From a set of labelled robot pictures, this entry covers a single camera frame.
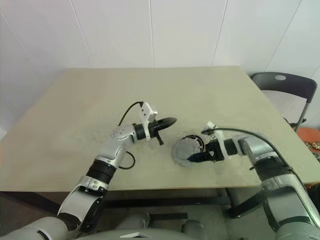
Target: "beige table surface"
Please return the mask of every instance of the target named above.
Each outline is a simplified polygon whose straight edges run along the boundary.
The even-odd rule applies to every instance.
[[[135,101],[156,106],[158,118],[178,121],[130,151],[131,170],[118,170],[110,190],[248,187],[260,183],[247,157],[186,168],[172,146],[199,134],[208,121],[264,133],[305,183],[320,181],[320,164],[237,66],[149,69],[69,69],[0,142],[1,191],[70,191]],[[133,108],[124,124],[139,122]],[[127,166],[130,157],[125,158]]]

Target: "orange object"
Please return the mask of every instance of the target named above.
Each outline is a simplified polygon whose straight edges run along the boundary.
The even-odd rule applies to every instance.
[[[301,127],[298,130],[298,136],[302,141],[308,142],[310,144],[314,142],[320,142],[320,131],[315,128]],[[320,150],[316,150],[315,148],[312,148],[310,150],[314,153],[320,154]]]

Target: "chair backrest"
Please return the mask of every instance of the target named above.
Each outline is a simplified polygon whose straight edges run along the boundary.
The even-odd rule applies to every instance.
[[[282,72],[259,72],[251,76],[260,90],[273,90],[293,94],[311,103],[317,90],[317,83],[303,76]]]

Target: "round black object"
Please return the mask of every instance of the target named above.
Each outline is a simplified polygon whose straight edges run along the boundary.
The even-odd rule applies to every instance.
[[[109,184],[115,174],[115,171],[116,168],[114,166],[95,159],[86,175]]]

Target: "white wall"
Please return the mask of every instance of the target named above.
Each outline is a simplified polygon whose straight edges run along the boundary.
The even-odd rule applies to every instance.
[[[0,128],[65,68],[241,65],[320,85],[319,11],[319,0],[0,0]],[[319,105],[320,87],[309,126]]]

